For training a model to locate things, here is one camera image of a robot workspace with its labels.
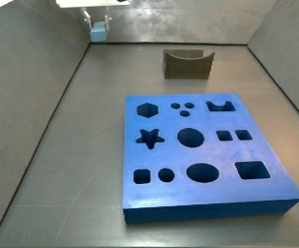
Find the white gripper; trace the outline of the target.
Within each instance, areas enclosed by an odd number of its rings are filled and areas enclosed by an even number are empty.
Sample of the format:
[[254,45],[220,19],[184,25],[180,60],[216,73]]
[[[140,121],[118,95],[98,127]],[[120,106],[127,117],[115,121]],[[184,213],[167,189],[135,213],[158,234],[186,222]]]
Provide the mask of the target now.
[[[130,5],[132,0],[55,0],[60,8],[80,8],[80,7],[106,7],[106,28],[110,31],[110,6],[126,6]],[[82,8],[84,21],[88,24],[88,29],[92,29],[91,15],[87,12],[87,8]]]

